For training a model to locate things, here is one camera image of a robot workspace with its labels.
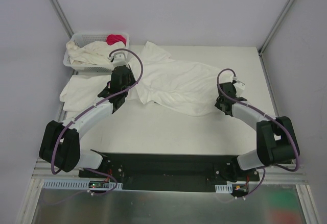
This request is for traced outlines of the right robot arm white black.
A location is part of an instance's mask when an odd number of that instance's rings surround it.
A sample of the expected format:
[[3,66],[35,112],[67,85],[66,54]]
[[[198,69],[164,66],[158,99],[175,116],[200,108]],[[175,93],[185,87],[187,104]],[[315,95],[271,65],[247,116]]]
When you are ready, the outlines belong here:
[[242,180],[248,170],[277,166],[289,172],[299,170],[300,150],[293,124],[286,116],[270,116],[237,96],[236,82],[218,84],[215,107],[225,115],[237,118],[256,132],[256,149],[232,160],[230,175]]

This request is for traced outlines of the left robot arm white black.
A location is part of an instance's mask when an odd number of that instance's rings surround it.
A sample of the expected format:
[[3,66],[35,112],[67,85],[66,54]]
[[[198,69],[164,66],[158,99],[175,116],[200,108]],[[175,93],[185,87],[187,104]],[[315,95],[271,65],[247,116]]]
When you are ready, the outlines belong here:
[[98,178],[107,174],[105,157],[92,150],[82,150],[80,140],[99,121],[117,111],[125,102],[128,90],[136,84],[132,70],[125,65],[118,66],[92,105],[75,117],[47,124],[39,156],[51,164],[52,174],[75,168],[90,168]]

